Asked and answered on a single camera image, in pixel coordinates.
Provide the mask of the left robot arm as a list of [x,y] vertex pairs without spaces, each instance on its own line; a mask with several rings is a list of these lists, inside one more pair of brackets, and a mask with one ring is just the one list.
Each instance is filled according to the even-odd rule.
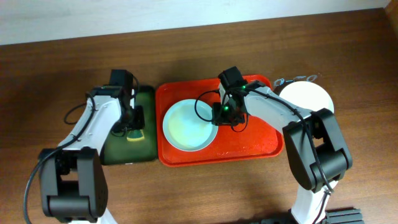
[[138,91],[131,72],[112,70],[108,84],[86,93],[85,110],[70,134],[40,152],[35,171],[45,216],[61,223],[115,223],[100,155],[109,133],[144,128],[143,108],[134,106]]

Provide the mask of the yellow green scrub sponge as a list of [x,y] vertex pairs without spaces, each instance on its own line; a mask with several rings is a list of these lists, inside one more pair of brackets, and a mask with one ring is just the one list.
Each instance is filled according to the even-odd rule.
[[126,139],[130,142],[142,141],[145,139],[143,130],[135,129],[128,131],[126,134]]

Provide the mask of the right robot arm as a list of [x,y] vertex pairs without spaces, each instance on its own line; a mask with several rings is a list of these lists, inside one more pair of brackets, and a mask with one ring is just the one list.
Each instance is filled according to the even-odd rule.
[[263,82],[248,82],[237,67],[222,71],[218,79],[220,102],[212,106],[212,124],[234,128],[247,124],[253,116],[284,137],[290,170],[299,188],[297,199],[283,221],[359,223],[354,212],[325,210],[336,184],[353,165],[333,112],[297,106],[276,95]]

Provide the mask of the dark green tray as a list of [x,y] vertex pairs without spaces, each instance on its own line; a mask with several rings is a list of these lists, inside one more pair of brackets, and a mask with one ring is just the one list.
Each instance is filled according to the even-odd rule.
[[132,164],[157,159],[154,88],[149,85],[141,87],[134,104],[144,109],[145,127],[142,130],[145,139],[130,142],[126,139],[128,131],[110,132],[99,156],[103,165]]

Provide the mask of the white plate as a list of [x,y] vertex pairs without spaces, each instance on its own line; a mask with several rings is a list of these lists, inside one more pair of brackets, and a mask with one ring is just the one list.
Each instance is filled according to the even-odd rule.
[[288,84],[279,96],[296,106],[318,111],[323,108],[335,112],[331,96],[320,85],[313,82],[299,81]]

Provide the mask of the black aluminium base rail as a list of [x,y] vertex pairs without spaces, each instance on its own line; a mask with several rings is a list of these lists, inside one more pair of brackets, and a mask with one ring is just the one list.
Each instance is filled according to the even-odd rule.
[[326,212],[326,224],[364,224],[360,209]]

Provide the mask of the red plastic tray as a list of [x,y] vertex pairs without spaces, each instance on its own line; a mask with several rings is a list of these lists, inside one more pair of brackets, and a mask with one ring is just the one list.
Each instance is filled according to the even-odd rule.
[[250,116],[248,126],[243,124],[232,130],[220,126],[209,146],[195,152],[185,152],[173,147],[164,136],[162,123],[167,110],[175,103],[196,99],[208,90],[218,88],[217,78],[165,83],[155,91],[157,123],[157,148],[159,160],[169,167],[194,166],[247,159],[274,157],[283,150],[281,133],[259,118]]

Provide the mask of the light blue plate top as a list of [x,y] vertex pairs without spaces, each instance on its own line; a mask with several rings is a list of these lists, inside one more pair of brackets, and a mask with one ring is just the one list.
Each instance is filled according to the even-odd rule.
[[187,99],[172,105],[166,112],[162,130],[166,140],[185,152],[201,151],[208,147],[218,133],[210,122],[212,109],[200,100]]

